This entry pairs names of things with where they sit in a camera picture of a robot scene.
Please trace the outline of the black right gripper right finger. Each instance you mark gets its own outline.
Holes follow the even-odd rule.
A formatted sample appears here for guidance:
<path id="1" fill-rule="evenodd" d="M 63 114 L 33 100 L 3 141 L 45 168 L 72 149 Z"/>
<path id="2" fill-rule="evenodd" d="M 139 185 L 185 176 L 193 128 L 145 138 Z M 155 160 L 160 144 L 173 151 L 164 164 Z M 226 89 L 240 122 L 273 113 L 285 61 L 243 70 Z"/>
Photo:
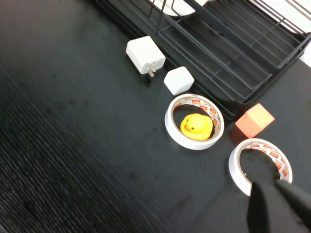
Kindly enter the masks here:
<path id="1" fill-rule="evenodd" d="M 284 180 L 277 180 L 275 186 L 305 226 L 311 225 L 311 195 Z"/>

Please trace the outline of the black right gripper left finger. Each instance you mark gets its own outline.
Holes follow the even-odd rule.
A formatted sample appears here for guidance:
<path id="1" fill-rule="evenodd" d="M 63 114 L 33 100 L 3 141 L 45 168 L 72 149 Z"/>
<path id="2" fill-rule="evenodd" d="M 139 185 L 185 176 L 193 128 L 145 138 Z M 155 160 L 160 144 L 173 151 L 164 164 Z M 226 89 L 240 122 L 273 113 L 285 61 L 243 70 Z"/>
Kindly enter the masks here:
<path id="1" fill-rule="evenodd" d="M 254 182 L 252 184 L 247 210 L 247 225 L 250 233 L 275 233 L 273 198 L 276 197 L 274 184 Z"/>

